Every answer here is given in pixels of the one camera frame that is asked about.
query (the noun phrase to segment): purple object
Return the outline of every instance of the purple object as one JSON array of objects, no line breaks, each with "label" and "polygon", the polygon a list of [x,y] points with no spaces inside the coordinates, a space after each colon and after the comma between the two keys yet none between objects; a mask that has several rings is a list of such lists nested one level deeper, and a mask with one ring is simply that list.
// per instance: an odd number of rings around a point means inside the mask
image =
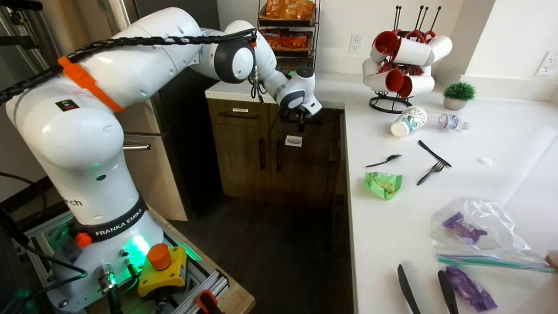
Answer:
[{"label": "purple object", "polygon": [[473,283],[471,278],[461,269],[447,268],[447,278],[457,295],[466,299],[478,313],[497,308],[490,294],[480,285]]},{"label": "purple object", "polygon": [[450,217],[443,226],[450,231],[454,231],[459,238],[469,240],[471,245],[478,243],[482,236],[487,236],[489,233],[482,229],[475,229],[471,224],[466,222],[462,213],[457,213]]}]

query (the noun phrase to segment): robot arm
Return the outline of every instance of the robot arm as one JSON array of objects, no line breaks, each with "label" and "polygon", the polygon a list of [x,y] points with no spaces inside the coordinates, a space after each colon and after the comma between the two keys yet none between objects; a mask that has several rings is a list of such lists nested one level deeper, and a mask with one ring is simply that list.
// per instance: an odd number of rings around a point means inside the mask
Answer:
[{"label": "robot arm", "polygon": [[[278,60],[260,34],[255,48],[246,41],[171,46],[246,30],[253,30],[246,22],[236,22],[225,32],[203,30],[185,11],[164,9],[103,42],[159,37],[159,44],[135,41],[135,46],[88,55],[81,62],[63,58],[63,76],[47,77],[7,104],[9,119],[75,217],[72,240],[54,255],[86,271],[88,278],[49,290],[54,306],[67,304],[65,311],[79,313],[103,297],[96,275],[115,275],[117,283],[131,278],[122,252],[147,254],[145,248],[163,243],[163,229],[150,219],[128,172],[124,131],[115,112],[147,102],[185,69],[224,83],[253,76],[283,111],[297,111],[302,118],[321,111],[314,74],[286,77],[278,72]],[[75,271],[53,269],[58,283],[75,276]]]}]

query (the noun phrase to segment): dark floor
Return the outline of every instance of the dark floor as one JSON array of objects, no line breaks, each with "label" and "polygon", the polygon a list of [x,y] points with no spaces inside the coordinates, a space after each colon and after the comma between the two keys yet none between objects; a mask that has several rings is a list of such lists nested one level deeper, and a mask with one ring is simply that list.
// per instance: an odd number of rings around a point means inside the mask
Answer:
[{"label": "dark floor", "polygon": [[217,201],[176,227],[255,299],[257,314],[351,313],[347,206]]}]

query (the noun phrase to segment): white countertop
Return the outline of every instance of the white countertop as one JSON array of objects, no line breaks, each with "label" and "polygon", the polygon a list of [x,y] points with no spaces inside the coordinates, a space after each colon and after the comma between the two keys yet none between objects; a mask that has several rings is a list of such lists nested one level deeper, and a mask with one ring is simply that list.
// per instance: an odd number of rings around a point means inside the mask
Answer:
[{"label": "white countertop", "polygon": [[[217,84],[206,97],[255,102],[248,84]],[[548,163],[550,154],[558,158],[558,151],[550,151],[551,144],[558,149],[557,107],[476,100],[466,111],[452,112],[468,121],[469,130],[440,131],[436,121],[447,111],[442,97],[435,93],[414,100],[414,105],[428,111],[429,124],[398,140],[389,133],[396,116],[368,107],[374,93],[361,84],[360,76],[321,74],[316,97],[326,109],[346,111],[356,313],[408,313],[396,276],[401,262],[422,313],[449,313],[436,278],[445,266],[438,264],[433,250],[431,217],[457,198],[510,201],[517,233],[534,250],[558,250],[558,215],[553,212],[558,203],[558,166]],[[419,140],[454,166],[421,187],[417,180],[435,159],[417,145]],[[365,165],[384,161],[391,154],[401,154],[403,159],[375,172],[403,175],[403,187],[393,201],[381,201],[363,187]],[[529,180],[541,189],[525,189]],[[494,268],[468,268],[468,275],[492,294],[499,304],[494,313],[558,313],[558,276]],[[475,313],[462,301],[459,308],[461,313]]]}]

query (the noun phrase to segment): knife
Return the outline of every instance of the knife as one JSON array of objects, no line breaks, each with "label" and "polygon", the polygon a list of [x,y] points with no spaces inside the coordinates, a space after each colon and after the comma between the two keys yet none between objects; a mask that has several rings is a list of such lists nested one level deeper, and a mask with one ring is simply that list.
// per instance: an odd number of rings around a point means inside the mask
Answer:
[{"label": "knife", "polygon": [[455,294],[445,271],[438,273],[438,281],[443,294],[443,301],[447,302],[450,314],[459,314]]},{"label": "knife", "polygon": [[405,275],[405,269],[401,264],[398,268],[398,280],[400,280],[400,288],[403,292],[403,297],[405,297],[408,308],[412,309],[414,314],[421,314],[417,301],[412,292],[412,287],[408,285],[408,280],[407,280],[407,275]]}]

